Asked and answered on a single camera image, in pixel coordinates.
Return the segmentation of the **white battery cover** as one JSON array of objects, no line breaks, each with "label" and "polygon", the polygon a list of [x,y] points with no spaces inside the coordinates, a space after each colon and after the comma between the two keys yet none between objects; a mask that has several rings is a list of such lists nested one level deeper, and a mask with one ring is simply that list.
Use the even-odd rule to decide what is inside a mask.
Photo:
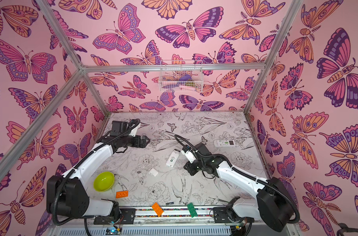
[{"label": "white battery cover", "polygon": [[156,176],[159,174],[159,172],[158,172],[157,170],[155,170],[154,168],[152,168],[152,169],[149,171],[149,173],[150,173],[152,176],[154,176],[154,177],[156,177]]}]

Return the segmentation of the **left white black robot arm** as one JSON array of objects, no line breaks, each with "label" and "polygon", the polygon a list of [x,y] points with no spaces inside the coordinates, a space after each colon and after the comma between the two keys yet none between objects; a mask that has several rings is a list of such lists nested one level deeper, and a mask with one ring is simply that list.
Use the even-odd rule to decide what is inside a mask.
[{"label": "left white black robot arm", "polygon": [[47,182],[46,211],[56,226],[74,219],[106,217],[117,222],[121,218],[118,202],[89,197],[86,185],[101,164],[113,154],[124,153],[129,147],[145,148],[150,139],[137,135],[139,119],[113,121],[112,129],[101,136],[94,147],[71,169]]}]

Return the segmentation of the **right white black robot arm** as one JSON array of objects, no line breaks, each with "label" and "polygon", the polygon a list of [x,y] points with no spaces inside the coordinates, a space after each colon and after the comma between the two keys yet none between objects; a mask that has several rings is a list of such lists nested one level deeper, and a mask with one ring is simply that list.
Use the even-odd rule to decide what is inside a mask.
[{"label": "right white black robot arm", "polygon": [[223,208],[223,215],[229,221],[251,224],[259,219],[276,232],[300,221],[297,205],[278,178],[258,177],[233,165],[225,155],[212,154],[203,143],[193,145],[180,135],[174,137],[188,159],[184,169],[191,176],[198,172],[206,177],[213,175],[236,185],[253,198],[245,201],[241,197],[234,197],[228,202]]}]

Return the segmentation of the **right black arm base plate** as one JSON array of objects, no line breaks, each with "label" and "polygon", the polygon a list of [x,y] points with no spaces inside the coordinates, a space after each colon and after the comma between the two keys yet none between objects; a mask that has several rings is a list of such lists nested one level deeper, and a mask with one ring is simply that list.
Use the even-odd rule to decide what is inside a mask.
[{"label": "right black arm base plate", "polygon": [[254,223],[255,219],[249,210],[245,208],[233,209],[232,207],[213,208],[213,218],[215,223]]}]

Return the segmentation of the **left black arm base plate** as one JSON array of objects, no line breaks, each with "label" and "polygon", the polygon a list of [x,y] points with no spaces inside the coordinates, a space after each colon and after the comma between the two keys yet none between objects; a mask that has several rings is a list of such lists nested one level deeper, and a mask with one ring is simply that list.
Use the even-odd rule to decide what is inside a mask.
[{"label": "left black arm base plate", "polygon": [[132,225],[136,216],[135,208],[120,208],[114,216],[97,216],[94,225]]}]

